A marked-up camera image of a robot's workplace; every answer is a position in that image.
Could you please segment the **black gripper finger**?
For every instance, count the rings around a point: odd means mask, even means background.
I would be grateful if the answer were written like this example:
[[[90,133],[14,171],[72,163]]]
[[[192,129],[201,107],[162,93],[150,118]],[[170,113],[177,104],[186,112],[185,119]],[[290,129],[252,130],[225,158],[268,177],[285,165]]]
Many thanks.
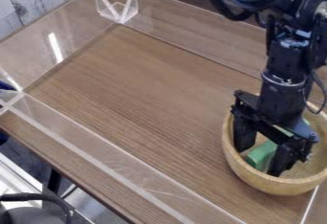
[[[300,142],[286,142],[277,145],[276,153],[272,157],[266,173],[278,177],[285,170],[289,170],[297,161],[304,160],[302,144]]]
[[[250,120],[233,116],[233,146],[238,152],[253,146],[256,138],[254,124]]]

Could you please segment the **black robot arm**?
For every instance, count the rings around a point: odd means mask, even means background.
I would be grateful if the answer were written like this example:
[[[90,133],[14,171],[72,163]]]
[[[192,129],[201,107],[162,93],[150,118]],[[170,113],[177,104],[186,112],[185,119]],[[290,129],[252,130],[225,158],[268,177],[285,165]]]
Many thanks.
[[[277,145],[266,173],[280,176],[304,162],[318,136],[304,122],[313,86],[327,103],[327,86],[316,70],[327,65],[327,0],[209,0],[232,21],[265,14],[265,53],[260,92],[237,90],[230,106],[233,146],[242,152],[257,134]]]

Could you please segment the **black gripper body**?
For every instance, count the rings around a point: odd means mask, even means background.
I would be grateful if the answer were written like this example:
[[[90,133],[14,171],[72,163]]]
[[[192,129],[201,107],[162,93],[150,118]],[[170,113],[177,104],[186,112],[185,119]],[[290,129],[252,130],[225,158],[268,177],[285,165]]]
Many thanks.
[[[292,125],[300,119],[304,120],[302,112],[308,107],[308,94],[313,81],[313,72],[293,79],[264,71],[257,95],[242,90],[233,93],[232,116],[238,116],[252,122],[284,125]]]

